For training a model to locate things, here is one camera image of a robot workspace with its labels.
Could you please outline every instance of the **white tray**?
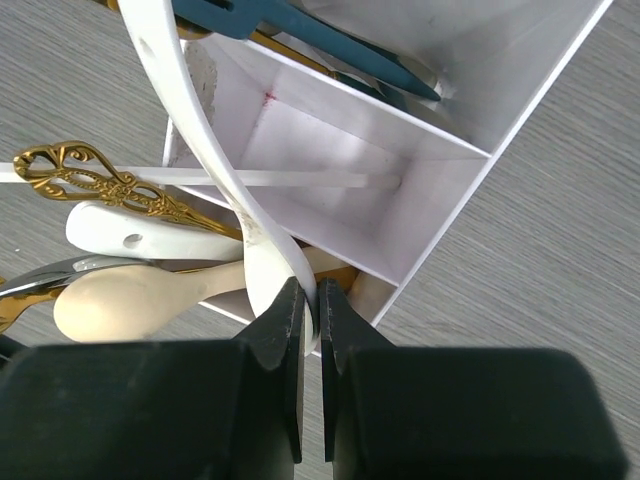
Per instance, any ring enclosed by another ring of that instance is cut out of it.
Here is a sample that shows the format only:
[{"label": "white tray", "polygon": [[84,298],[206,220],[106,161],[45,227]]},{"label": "white tray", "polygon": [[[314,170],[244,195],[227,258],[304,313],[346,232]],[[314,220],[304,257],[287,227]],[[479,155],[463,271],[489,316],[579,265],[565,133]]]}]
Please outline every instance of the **white tray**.
[{"label": "white tray", "polygon": [[[443,101],[410,101],[421,118],[252,42],[212,35],[184,45],[212,128],[236,168],[402,176],[397,191],[251,189],[291,234],[366,273],[351,301],[376,325],[610,4],[305,1],[334,25],[438,72]],[[171,121],[163,165],[198,166]],[[183,190],[228,208],[215,187]],[[235,320],[253,319],[243,292],[205,303]]]}]

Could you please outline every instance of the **gray wooden table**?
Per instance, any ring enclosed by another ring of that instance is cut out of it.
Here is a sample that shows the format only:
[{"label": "gray wooden table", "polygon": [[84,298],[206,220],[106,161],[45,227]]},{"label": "gray wooden table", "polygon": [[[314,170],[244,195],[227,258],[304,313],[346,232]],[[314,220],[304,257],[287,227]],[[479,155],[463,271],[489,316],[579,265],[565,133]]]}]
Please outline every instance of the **gray wooden table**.
[{"label": "gray wooden table", "polygon": [[[541,345],[593,372],[640,460],[640,3],[596,27],[381,324],[399,344]],[[88,2],[0,0],[0,158],[80,139],[116,164],[156,165],[165,114],[121,20]],[[0,186],[0,275],[78,254],[71,205]],[[240,325],[195,307],[158,338],[227,337]],[[64,342],[51,305],[10,336]],[[299,478],[322,460],[320,362],[307,361]],[[640,479],[635,473],[633,478]]]}]

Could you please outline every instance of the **blue utensil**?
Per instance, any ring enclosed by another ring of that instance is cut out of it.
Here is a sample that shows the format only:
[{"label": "blue utensil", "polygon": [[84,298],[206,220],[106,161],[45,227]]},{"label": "blue utensil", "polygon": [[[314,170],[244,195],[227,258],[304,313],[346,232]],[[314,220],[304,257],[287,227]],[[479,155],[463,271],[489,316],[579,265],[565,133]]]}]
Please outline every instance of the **blue utensil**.
[{"label": "blue utensil", "polygon": [[439,101],[433,88],[401,64],[397,55],[352,37],[286,0],[173,0],[174,13],[202,28],[246,39],[268,23],[358,70],[406,92]]}]

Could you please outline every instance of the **white spoon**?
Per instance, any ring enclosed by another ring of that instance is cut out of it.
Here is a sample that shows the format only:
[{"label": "white spoon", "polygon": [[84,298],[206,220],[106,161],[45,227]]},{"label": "white spoon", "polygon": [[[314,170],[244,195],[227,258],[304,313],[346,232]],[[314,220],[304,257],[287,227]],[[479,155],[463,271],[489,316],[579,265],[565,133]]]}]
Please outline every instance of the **white spoon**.
[{"label": "white spoon", "polygon": [[199,228],[85,201],[67,217],[67,240],[91,253],[154,260],[220,260],[242,258],[242,242]]},{"label": "white spoon", "polygon": [[[345,287],[355,279],[355,269],[335,257],[313,247],[304,252],[314,272],[342,279]],[[246,286],[243,262],[195,273],[145,265],[95,273],[71,283],[53,308],[60,331],[77,342],[139,340],[198,302]]]},{"label": "white spoon", "polygon": [[[316,283],[300,248],[250,195],[231,167],[198,102],[176,34],[170,0],[120,0],[133,45],[164,108],[202,167],[240,221],[244,237],[249,301],[260,315],[285,281],[296,276],[315,310]],[[318,328],[305,311],[305,351],[317,343]]]}]

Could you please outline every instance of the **ornate gold handle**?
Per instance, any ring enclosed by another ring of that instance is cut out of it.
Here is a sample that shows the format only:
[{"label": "ornate gold handle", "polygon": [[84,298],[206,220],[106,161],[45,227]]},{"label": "ornate gold handle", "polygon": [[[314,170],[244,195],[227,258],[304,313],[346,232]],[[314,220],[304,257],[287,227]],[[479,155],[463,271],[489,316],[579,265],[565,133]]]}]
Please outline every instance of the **ornate gold handle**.
[{"label": "ornate gold handle", "polygon": [[[38,158],[46,160],[53,168],[34,168],[34,162]],[[109,175],[69,167],[65,165],[68,158],[81,163],[95,159]],[[15,172],[30,183],[36,192],[51,200],[100,200],[106,205],[242,240],[240,230],[205,217],[168,195],[160,187],[138,180],[130,172],[117,171],[99,150],[85,142],[69,141],[31,147],[16,155],[13,166]],[[60,181],[82,191],[67,191]]]}]

